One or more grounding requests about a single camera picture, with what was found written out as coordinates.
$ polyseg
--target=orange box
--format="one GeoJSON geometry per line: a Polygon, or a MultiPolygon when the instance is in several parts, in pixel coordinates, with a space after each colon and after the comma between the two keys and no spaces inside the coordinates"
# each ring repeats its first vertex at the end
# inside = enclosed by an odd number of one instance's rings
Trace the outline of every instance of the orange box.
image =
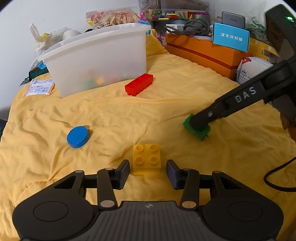
{"type": "Polygon", "coordinates": [[[165,40],[169,53],[211,68],[233,81],[236,81],[236,70],[241,60],[252,56],[251,51],[245,53],[185,35],[166,34],[165,40]]]}

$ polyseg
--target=white container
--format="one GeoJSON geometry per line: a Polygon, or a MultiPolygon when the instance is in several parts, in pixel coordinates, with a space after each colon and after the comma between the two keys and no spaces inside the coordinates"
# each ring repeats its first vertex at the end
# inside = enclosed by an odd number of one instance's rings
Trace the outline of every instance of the white container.
{"type": "Polygon", "coordinates": [[[150,25],[126,23],[61,41],[38,60],[46,64],[62,97],[146,73],[146,31],[150,25]]]}
{"type": "Polygon", "coordinates": [[[64,32],[62,40],[70,39],[70,38],[75,37],[79,34],[81,34],[81,32],[78,32],[76,30],[68,30],[68,31],[64,32]]]}

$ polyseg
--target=white wall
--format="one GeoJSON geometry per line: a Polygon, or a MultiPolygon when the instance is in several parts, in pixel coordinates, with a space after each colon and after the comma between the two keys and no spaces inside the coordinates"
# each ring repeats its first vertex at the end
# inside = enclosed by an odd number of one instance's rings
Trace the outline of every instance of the white wall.
{"type": "Polygon", "coordinates": [[[11,102],[34,60],[32,23],[40,34],[63,27],[83,33],[91,27],[85,21],[86,12],[135,9],[138,5],[138,0],[13,0],[0,12],[0,118],[7,119],[11,102]]]}

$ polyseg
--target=screw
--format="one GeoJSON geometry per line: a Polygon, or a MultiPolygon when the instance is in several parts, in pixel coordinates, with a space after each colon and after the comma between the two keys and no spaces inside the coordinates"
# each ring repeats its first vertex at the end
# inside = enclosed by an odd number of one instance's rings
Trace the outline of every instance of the screw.
{"type": "Polygon", "coordinates": [[[112,200],[104,200],[100,202],[101,207],[113,207],[115,205],[115,202],[112,200]]]}
{"type": "Polygon", "coordinates": [[[194,202],[194,201],[182,202],[182,207],[184,207],[184,208],[195,208],[196,207],[196,202],[194,202]]]}

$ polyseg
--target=snack bag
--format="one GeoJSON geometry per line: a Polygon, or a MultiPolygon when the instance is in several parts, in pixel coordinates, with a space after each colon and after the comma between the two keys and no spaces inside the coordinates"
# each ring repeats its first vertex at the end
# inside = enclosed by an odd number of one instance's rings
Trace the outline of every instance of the snack bag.
{"type": "Polygon", "coordinates": [[[139,16],[130,8],[92,11],[86,13],[86,21],[93,27],[93,29],[123,23],[137,23],[139,20],[139,16]]]}

